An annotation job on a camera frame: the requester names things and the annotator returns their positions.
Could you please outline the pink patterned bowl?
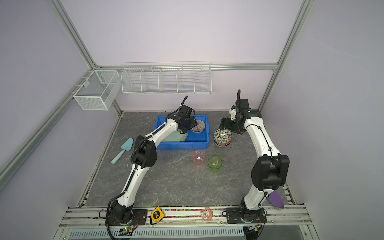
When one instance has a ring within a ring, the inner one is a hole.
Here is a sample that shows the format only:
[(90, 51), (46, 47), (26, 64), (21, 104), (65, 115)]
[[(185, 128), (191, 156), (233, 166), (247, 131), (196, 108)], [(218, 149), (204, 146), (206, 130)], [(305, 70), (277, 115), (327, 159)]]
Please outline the pink patterned bowl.
[(191, 129), (191, 131), (192, 131), (193, 133), (199, 134), (199, 133), (201, 133), (201, 132), (203, 132), (203, 131), (205, 130), (205, 128), (206, 128), (206, 124), (205, 124), (204, 121), (201, 121), (201, 120), (197, 120), (197, 123), (198, 123), (198, 124), (197, 124), (195, 127), (193, 127), (193, 128)]

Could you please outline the black white leaf bowl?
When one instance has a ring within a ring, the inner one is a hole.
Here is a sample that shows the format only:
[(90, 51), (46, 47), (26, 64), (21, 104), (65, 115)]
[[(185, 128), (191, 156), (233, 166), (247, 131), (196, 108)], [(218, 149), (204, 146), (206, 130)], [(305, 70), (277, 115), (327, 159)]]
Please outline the black white leaf bowl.
[(232, 140), (232, 133), (228, 130), (217, 129), (213, 135), (214, 141), (219, 144), (226, 144)]

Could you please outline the light green flower plate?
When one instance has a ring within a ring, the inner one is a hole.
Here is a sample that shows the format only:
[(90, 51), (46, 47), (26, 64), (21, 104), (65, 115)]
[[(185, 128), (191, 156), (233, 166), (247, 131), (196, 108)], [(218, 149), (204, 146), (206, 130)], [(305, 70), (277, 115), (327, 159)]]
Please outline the light green flower plate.
[(182, 134), (181, 130), (176, 130), (163, 139), (163, 143), (180, 143), (184, 142), (188, 137), (188, 132)]

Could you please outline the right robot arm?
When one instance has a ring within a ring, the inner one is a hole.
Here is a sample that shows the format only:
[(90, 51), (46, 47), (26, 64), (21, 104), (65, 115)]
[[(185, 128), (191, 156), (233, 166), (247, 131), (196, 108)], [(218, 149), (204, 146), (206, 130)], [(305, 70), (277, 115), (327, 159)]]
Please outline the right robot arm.
[(265, 223), (266, 210), (262, 204), (274, 190), (286, 183), (290, 159), (275, 147), (269, 136), (259, 110), (253, 110), (247, 99), (237, 92), (235, 105), (231, 107), (229, 118), (222, 118), (219, 129), (242, 135), (248, 133), (256, 149), (257, 161), (251, 170), (252, 186), (242, 198), (239, 213), (227, 213), (228, 222)]

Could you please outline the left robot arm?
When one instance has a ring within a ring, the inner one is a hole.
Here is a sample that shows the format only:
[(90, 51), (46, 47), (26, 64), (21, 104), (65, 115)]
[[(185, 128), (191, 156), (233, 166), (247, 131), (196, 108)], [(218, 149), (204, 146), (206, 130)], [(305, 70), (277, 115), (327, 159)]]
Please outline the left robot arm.
[(134, 151), (131, 155), (132, 169), (122, 192), (109, 200), (106, 212), (106, 226), (115, 220), (118, 225), (128, 225), (133, 219), (133, 206), (139, 187), (150, 169), (157, 161), (157, 147), (171, 133), (180, 131), (181, 134), (198, 125), (195, 110), (185, 105), (185, 96), (180, 106), (166, 116), (162, 123), (151, 133), (138, 136), (135, 140)]

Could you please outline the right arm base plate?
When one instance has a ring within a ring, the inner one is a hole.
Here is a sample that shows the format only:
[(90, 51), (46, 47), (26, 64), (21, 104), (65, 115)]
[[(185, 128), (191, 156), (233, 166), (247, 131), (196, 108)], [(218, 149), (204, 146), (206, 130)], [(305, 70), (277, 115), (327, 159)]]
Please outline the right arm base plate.
[(264, 224), (267, 222), (264, 208), (259, 210), (244, 210), (240, 207), (226, 208), (225, 216), (228, 224)]

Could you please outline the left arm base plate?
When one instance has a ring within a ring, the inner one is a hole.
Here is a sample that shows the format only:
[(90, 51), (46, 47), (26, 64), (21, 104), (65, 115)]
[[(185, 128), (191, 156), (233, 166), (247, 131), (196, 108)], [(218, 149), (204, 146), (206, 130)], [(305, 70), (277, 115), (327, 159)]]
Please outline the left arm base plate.
[(106, 218), (105, 225), (109, 226), (143, 226), (147, 223), (148, 219), (148, 210), (147, 209), (133, 209), (131, 213), (131, 219), (127, 223), (122, 223), (118, 218), (109, 214)]

